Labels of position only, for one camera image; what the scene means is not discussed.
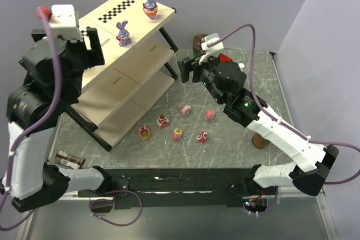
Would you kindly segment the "purple sitting bunny toy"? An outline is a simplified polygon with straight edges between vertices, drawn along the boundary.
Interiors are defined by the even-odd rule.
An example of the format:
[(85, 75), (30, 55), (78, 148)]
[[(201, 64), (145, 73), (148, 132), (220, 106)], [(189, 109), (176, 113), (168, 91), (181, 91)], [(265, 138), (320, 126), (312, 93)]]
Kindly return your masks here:
[(124, 20), (122, 22), (117, 22), (116, 27), (118, 28), (119, 32), (116, 37), (116, 40), (119, 42), (119, 45), (121, 47), (126, 47), (127, 45), (130, 45), (132, 40), (130, 37), (129, 31), (125, 28), (128, 21)]

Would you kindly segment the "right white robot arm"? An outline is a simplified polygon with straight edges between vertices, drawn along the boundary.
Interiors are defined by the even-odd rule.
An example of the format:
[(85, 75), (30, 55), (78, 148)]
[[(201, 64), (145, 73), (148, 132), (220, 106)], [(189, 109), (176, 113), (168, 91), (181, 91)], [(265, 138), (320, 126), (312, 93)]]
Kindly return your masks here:
[(188, 57), (177, 62), (181, 81), (201, 82), (223, 112), (234, 122), (270, 141), (291, 158), (283, 165), (257, 167), (253, 181), (262, 188), (291, 187), (309, 196), (317, 196), (332, 168), (339, 150), (303, 139), (286, 127), (274, 110), (244, 88), (246, 74), (232, 61), (211, 57), (199, 63)]

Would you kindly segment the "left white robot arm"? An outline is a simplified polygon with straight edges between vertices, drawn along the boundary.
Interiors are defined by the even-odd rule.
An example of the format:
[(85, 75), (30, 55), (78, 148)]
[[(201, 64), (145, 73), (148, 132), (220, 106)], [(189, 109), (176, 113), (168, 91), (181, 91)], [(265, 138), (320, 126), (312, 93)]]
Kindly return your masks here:
[(20, 60), (24, 83), (8, 97), (9, 162), (1, 180), (1, 193), (11, 196), (18, 212), (49, 205), (67, 192), (101, 193), (111, 180), (99, 166), (62, 169), (47, 164), (58, 119), (78, 102), (84, 71), (105, 62), (97, 30), (86, 28), (75, 42), (49, 38), (43, 30), (31, 35), (34, 44)]

